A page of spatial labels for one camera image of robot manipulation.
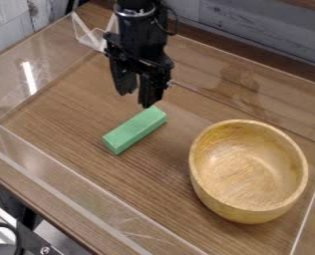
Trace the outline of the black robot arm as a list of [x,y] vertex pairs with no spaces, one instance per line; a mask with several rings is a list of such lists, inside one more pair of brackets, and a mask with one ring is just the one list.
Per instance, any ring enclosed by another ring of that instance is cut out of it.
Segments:
[[116,0],[114,14],[120,32],[108,32],[106,56],[117,91],[121,96],[140,90],[138,104],[148,109],[169,87],[173,60],[164,51],[169,36],[168,13],[174,11],[162,0]]

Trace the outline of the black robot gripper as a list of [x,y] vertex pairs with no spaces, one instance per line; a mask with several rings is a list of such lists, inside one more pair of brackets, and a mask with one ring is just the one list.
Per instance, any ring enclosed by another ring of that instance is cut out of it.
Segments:
[[116,89],[121,96],[140,88],[145,109],[168,89],[173,61],[164,48],[174,32],[168,29],[166,5],[116,5],[120,32],[108,32],[106,56],[110,60]]

